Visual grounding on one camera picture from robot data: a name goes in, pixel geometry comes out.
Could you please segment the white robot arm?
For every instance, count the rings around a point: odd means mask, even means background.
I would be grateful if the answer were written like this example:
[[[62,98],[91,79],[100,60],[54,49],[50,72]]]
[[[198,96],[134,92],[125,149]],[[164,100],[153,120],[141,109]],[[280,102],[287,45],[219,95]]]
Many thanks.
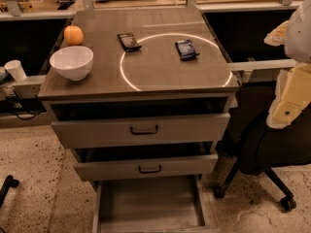
[[[285,55],[296,61],[290,71],[281,71],[266,119],[270,128],[289,126],[311,103],[311,0],[304,0],[291,15],[263,40],[284,46]]]

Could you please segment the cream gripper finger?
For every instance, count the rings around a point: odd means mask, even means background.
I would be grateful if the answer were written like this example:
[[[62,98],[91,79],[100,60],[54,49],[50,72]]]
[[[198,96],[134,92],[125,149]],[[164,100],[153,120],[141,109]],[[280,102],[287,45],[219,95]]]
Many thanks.
[[[266,124],[274,129],[285,128],[291,125],[310,103],[311,64],[298,63],[290,71],[281,70]]]

